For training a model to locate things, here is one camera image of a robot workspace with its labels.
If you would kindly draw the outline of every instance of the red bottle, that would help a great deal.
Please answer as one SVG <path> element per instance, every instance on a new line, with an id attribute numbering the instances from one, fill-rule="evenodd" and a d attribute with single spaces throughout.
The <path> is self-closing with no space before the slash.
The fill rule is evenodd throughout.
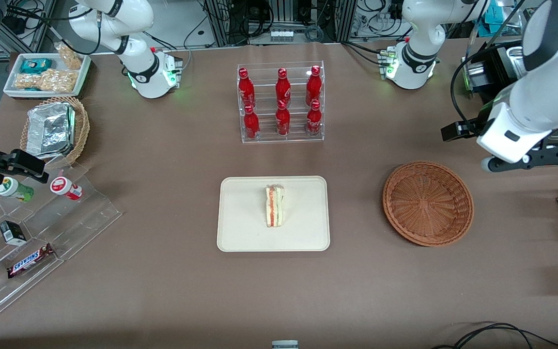
<path id="1" fill-rule="evenodd" d="M 255 108 L 255 90 L 253 88 L 253 82 L 248 77 L 248 71 L 246 68 L 240 68 L 238 70 L 238 92 L 241 95 L 242 102 L 247 105 L 251 104 Z"/>
<path id="2" fill-rule="evenodd" d="M 305 103 L 310 106 L 312 100 L 319 99 L 321 90 L 322 79 L 320 78 L 320 66 L 315 65 L 311 67 L 310 79 L 307 80 L 307 96 L 305 97 Z"/>
<path id="3" fill-rule="evenodd" d="M 322 121 L 322 112 L 320 111 L 320 101 L 314 99 L 311 102 L 311 110 L 307 113 L 306 132 L 310 137 L 320 133 L 320 122 Z"/>
<path id="4" fill-rule="evenodd" d="M 290 112 L 288 111 L 288 104 L 285 101 L 277 101 L 277 133 L 280 136 L 286 136 L 290 133 Z"/>
<path id="5" fill-rule="evenodd" d="M 260 121 L 253 112 L 253 106 L 247 104 L 244 106 L 244 128 L 248 139 L 259 139 L 260 137 Z"/>
<path id="6" fill-rule="evenodd" d="M 287 106 L 290 106 L 290 82 L 288 81 L 288 71 L 285 68 L 279 68 L 279 79 L 275 85 L 275 92 L 277 92 L 277 101 L 285 101 Z"/>

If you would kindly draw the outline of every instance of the brown table surface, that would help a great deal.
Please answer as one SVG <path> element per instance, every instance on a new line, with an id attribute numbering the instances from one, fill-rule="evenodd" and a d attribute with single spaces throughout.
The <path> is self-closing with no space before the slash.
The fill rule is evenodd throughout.
<path id="1" fill-rule="evenodd" d="M 182 88 L 157 100 L 131 88 L 117 57 L 93 57 L 79 162 L 124 215 L 0 314 L 0 348 L 259 349 L 294 338 L 303 349 L 428 349 L 483 321 L 558 342 L 558 166 L 486 173 L 474 139 L 441 141 L 458 120 L 449 83 L 464 51 L 447 42 L 417 91 L 381 81 L 340 45 L 196 51 Z M 325 141 L 242 145 L 237 64 L 307 60 L 326 68 Z M 478 100 L 460 100 L 476 115 Z M 37 104 L 2 98 L 1 150 L 17 146 Z M 386 177 L 418 159 L 452 168 L 474 197 L 472 228 L 449 247 L 404 240 L 381 212 Z M 328 250 L 219 251 L 221 181 L 292 175 L 328 182 Z M 526 347 L 507 333 L 479 343 Z"/>

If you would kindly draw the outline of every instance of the round wicker basket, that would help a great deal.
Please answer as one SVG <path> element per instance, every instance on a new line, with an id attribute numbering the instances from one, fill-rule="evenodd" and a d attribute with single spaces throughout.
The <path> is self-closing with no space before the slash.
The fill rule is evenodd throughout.
<path id="1" fill-rule="evenodd" d="M 75 148 L 66 155 L 66 160 L 69 163 L 75 160 L 83 152 L 85 143 L 87 141 L 87 134 L 89 133 L 89 118 L 83 104 L 75 97 L 53 97 L 40 103 L 40 105 L 49 104 L 53 102 L 68 102 L 75 109 Z M 25 121 L 23 134 L 20 136 L 20 148 L 25 150 L 27 148 L 27 130 L 29 129 L 29 118 Z"/>
<path id="2" fill-rule="evenodd" d="M 469 230 L 474 206 L 468 188 L 449 168 L 427 161 L 399 166 L 383 190 L 383 208 L 391 225 L 406 239 L 441 247 Z"/>

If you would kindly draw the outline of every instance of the acrylic bottle rack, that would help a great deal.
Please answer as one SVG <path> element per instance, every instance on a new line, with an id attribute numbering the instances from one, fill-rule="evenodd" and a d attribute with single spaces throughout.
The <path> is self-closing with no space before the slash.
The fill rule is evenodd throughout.
<path id="1" fill-rule="evenodd" d="M 18 223 L 27 242 L 21 246 L 7 245 L 0 231 L 0 312 L 34 287 L 55 268 L 72 258 L 89 241 L 122 215 L 111 201 L 97 192 L 84 174 L 87 169 L 70 165 L 64 157 L 57 157 L 45 166 L 49 181 L 65 176 L 83 189 L 82 197 L 72 201 L 55 195 L 49 183 L 43 185 L 33 179 L 24 179 L 24 185 L 34 188 L 33 198 L 21 203 L 10 197 L 0 197 L 0 223 Z M 55 254 L 47 256 L 31 269 L 11 279 L 6 268 L 40 247 L 51 244 Z"/>
<path id="2" fill-rule="evenodd" d="M 322 90 L 320 92 L 320 111 L 322 119 L 320 121 L 320 132 L 310 137 L 305 132 L 307 126 L 307 113 L 310 107 L 305 103 L 307 80 L 311 75 L 311 67 L 318 65 L 321 68 L 320 78 L 322 79 Z M 249 139 L 244 126 L 244 104 L 238 93 L 238 70 L 246 68 L 248 76 L 253 82 L 255 89 L 255 113 L 260 121 L 260 137 L 257 140 Z M 288 80 L 291 84 L 292 98 L 288 110 L 290 111 L 290 133 L 286 136 L 277 134 L 277 122 L 275 113 L 277 112 L 277 95 L 275 84 L 277 83 L 277 71 L 279 68 L 286 68 Z M 236 75 L 236 97 L 238 99 L 239 118 L 241 125 L 242 143 L 280 143 L 280 142 L 314 142 L 324 140 L 324 62 L 290 62 L 290 63 L 258 63 L 258 64 L 239 64 L 235 72 Z"/>

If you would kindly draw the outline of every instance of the aluminum foil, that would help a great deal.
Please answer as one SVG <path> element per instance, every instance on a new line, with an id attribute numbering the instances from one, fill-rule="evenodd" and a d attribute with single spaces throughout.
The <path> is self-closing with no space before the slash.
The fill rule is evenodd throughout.
<path id="1" fill-rule="evenodd" d="M 37 106 L 27 112 L 27 152 L 39 159 L 68 155 L 73 149 L 75 109 L 67 102 Z"/>

